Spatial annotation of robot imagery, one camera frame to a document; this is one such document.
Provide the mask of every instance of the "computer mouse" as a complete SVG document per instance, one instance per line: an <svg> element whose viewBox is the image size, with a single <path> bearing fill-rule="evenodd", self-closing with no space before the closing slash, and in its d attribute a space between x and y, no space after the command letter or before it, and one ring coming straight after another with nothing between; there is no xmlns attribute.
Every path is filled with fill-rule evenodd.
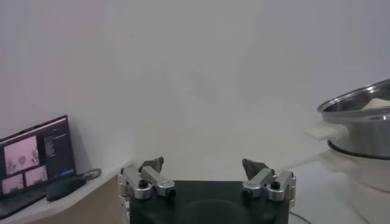
<svg viewBox="0 0 390 224"><path fill-rule="evenodd" d="M63 198L85 185L86 182L85 178L78 176L58 180L50 184L46 189L46 199L47 201L55 201Z"/></svg>

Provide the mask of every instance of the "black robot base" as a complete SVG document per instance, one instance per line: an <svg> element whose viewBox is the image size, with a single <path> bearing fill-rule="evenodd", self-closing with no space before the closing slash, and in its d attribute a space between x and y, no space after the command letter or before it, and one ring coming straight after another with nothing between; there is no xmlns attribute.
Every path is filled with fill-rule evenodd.
<svg viewBox="0 0 390 224"><path fill-rule="evenodd" d="M131 224L287 224L296 178L243 160L248 181L182 181L160 175L163 158L123 168L119 197Z"/></svg>

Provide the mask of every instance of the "screw head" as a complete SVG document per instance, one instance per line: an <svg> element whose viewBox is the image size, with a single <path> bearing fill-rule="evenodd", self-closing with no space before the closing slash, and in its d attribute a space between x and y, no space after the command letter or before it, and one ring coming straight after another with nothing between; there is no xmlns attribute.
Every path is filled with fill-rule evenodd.
<svg viewBox="0 0 390 224"><path fill-rule="evenodd" d="M271 189L273 190L279 190L280 189L280 183L278 181L274 181L271 183Z"/></svg>
<svg viewBox="0 0 390 224"><path fill-rule="evenodd" d="M147 183L146 180L140 180L138 182L138 187L141 188L141 189L147 188L147 185L148 185L148 183Z"/></svg>

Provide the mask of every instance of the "white table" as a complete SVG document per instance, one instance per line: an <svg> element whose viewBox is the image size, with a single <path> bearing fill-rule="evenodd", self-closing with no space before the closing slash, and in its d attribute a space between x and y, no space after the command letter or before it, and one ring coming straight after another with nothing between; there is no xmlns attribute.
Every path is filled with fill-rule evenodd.
<svg viewBox="0 0 390 224"><path fill-rule="evenodd" d="M291 171L297 175L293 212L312 224L367 224L350 204L345 175L329 173L318 161Z"/></svg>

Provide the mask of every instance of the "black cable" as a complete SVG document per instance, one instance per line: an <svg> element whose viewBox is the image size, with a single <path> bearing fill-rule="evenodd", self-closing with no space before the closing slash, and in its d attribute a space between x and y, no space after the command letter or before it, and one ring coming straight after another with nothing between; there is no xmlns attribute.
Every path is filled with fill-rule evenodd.
<svg viewBox="0 0 390 224"><path fill-rule="evenodd" d="M295 217L298 217L298 218L302 219L302 220L303 220L305 223L307 223L307 224L312 224L309 220L303 218L301 215L298 215L298 214L296 214L296 213L294 213L294 212L290 212L290 214L293 215L293 216L295 216Z"/></svg>

